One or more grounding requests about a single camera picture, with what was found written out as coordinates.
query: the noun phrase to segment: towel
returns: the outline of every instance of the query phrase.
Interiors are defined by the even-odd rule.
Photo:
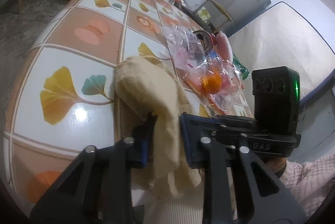
[[[115,93],[142,121],[148,113],[157,115],[153,161],[145,170],[133,170],[132,181],[159,198],[199,185],[199,170],[188,167],[179,127],[182,112],[194,113],[175,75],[156,57],[134,56],[117,65],[114,77]]]

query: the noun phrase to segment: clear plastic bag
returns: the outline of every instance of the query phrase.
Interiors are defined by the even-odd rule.
[[[215,114],[233,107],[241,93],[239,70],[219,55],[206,58],[202,44],[180,26],[161,27],[178,75]]]

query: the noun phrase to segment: metal bolt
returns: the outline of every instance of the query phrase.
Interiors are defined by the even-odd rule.
[[[240,151],[243,153],[243,154],[248,154],[250,149],[246,146],[241,146],[240,147]]]
[[[93,145],[88,145],[87,147],[85,147],[85,152],[86,153],[93,153],[93,152],[95,152],[96,151],[96,147],[95,146],[93,146]]]
[[[209,144],[211,142],[211,139],[209,137],[201,137],[200,142],[203,144]]]
[[[126,137],[123,139],[123,141],[126,143],[126,144],[132,144],[134,142],[134,138],[133,137]]]

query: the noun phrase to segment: camera lens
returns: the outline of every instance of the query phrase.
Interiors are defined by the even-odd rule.
[[[279,93],[282,93],[285,90],[285,82],[282,79],[276,82],[276,90]]]
[[[261,82],[258,79],[256,79],[254,81],[254,89],[258,91],[260,87],[261,87]]]
[[[264,92],[270,93],[273,90],[273,83],[270,78],[265,78],[263,80],[263,90]]]

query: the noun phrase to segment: green snack bag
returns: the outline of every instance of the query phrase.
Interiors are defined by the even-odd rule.
[[[250,72],[248,71],[248,69],[243,66],[243,64],[238,60],[238,58],[235,56],[234,53],[233,53],[232,63],[237,68],[237,70],[241,72],[242,80],[245,80],[250,75]]]

